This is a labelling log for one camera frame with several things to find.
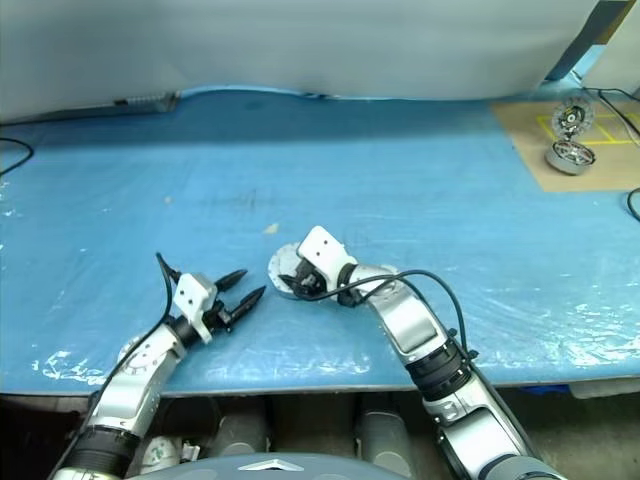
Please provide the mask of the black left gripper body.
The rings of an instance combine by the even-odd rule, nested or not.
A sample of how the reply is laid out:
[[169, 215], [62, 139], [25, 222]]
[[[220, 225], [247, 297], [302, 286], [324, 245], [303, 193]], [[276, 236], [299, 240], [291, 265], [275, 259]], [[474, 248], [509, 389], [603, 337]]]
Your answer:
[[212, 307], [205, 311], [202, 316], [202, 321], [211, 334], [217, 331], [230, 333], [236, 320], [235, 310], [228, 310], [221, 300], [215, 300]]

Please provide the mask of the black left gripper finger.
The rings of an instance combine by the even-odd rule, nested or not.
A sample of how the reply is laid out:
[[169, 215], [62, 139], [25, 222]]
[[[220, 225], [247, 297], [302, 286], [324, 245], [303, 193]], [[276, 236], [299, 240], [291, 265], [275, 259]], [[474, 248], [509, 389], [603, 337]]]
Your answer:
[[246, 269], [232, 271], [214, 282], [216, 290], [219, 293], [226, 292], [233, 288], [248, 273]]
[[236, 323], [246, 314], [248, 314], [260, 301], [266, 290], [265, 286], [261, 286], [246, 295], [230, 313], [229, 322]]

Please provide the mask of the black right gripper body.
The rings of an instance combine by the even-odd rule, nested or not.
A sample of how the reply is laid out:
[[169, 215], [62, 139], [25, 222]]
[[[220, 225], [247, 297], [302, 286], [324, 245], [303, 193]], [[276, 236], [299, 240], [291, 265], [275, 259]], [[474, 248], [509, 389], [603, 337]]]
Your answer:
[[295, 289], [298, 298], [312, 299], [324, 295], [329, 291], [326, 279], [316, 269], [312, 275], [296, 277], [300, 281], [299, 288]]

